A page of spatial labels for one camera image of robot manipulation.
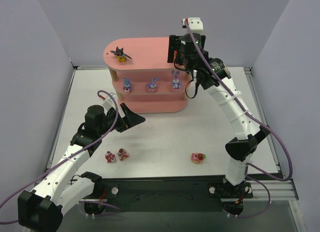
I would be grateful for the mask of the strawberry cake bear toy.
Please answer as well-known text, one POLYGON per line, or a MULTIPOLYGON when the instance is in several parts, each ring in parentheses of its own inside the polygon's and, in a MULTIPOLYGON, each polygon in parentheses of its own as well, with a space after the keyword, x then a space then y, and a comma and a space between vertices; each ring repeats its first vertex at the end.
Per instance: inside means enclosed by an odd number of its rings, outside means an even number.
POLYGON ((129 158, 129 154, 128 154, 127 150, 124 148, 120 148, 118 150, 117 155, 118 155, 118 158, 120 159, 120 161, 123 161, 123 160, 129 158))

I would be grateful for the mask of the pink bear strawberry donut toy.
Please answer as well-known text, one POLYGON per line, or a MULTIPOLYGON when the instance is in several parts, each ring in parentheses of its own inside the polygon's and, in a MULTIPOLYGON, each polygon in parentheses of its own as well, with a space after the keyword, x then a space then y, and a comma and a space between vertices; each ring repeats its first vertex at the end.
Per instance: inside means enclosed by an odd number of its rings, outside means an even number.
POLYGON ((203 153, 192 153, 190 160, 195 164, 201 164, 206 159, 206 155, 203 153))

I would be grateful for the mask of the blue bunny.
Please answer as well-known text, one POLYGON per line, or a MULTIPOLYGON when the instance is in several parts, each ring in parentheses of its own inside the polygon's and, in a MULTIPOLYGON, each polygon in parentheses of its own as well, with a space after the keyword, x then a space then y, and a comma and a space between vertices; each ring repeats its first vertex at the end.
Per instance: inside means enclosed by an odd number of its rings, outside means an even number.
POLYGON ((171 72, 173 78, 172 78, 172 81, 171 81, 171 91, 172 92, 177 92, 177 91, 180 91, 181 88, 182 88, 182 84, 179 80, 179 74, 180 72, 179 71, 172 71, 171 72))

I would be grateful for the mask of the purple bunny donut toy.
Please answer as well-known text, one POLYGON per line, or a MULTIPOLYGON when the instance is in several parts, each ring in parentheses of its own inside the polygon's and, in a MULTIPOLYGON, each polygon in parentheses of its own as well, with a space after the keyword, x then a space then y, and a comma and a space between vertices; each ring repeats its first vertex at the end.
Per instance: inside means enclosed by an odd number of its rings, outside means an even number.
POLYGON ((158 78, 152 78, 150 80, 150 82, 148 82, 145 86, 145 90, 146 92, 148 93, 155 93, 157 92, 158 88, 157 88, 157 81, 158 81, 158 78))

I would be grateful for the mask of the red white cake toy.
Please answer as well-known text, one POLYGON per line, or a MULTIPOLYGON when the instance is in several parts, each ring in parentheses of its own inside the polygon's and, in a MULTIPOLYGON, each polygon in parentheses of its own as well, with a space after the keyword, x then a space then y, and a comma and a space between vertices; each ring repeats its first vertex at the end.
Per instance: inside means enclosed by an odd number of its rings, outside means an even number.
POLYGON ((116 162, 116 157, 115 155, 111 152, 111 151, 107 151, 105 153, 105 159, 107 161, 107 163, 114 163, 116 162))

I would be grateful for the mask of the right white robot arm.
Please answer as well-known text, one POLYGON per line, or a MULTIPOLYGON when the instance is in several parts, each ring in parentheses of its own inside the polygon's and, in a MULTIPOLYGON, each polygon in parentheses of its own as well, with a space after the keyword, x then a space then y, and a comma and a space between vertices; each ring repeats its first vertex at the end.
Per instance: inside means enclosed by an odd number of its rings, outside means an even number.
POLYGON ((198 33, 170 35, 167 61, 187 72, 220 106, 235 137, 225 149, 230 156, 225 179, 237 186, 245 180, 247 163, 269 131, 250 118, 251 112, 235 87, 229 69, 219 58, 211 58, 203 49, 205 36, 198 33))

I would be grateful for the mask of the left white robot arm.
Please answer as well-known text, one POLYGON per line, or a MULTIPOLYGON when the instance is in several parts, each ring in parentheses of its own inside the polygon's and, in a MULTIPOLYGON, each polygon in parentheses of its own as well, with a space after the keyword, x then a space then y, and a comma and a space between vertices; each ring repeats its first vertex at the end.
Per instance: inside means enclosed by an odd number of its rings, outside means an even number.
POLYGON ((17 199, 18 223, 36 232, 55 232, 64 215, 82 198, 94 191, 102 178, 94 173, 81 176, 72 186, 68 183, 78 169, 93 155, 103 137, 116 130, 123 132, 143 123, 146 119, 120 105, 125 116, 116 107, 108 111, 100 105, 87 109, 84 122, 79 126, 59 162, 30 192, 22 191, 17 199))

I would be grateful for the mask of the small purple bunny toy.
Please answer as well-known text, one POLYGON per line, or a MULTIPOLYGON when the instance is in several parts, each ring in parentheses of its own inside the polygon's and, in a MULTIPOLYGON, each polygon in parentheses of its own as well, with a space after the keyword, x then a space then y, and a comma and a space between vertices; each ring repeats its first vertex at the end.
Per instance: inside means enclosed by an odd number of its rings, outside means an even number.
POLYGON ((123 87, 122 87, 123 91, 127 94, 132 92, 132 83, 131 80, 128 78, 123 78, 123 87))

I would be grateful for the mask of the black bat creature toy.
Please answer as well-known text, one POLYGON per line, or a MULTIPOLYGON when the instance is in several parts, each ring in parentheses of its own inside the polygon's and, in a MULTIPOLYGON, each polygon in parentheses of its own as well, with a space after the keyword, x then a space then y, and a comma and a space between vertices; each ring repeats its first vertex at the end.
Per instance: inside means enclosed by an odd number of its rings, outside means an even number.
POLYGON ((124 63, 127 59, 132 59, 132 57, 124 53, 124 48, 116 47, 116 49, 111 50, 110 53, 112 53, 116 57, 118 62, 124 63))

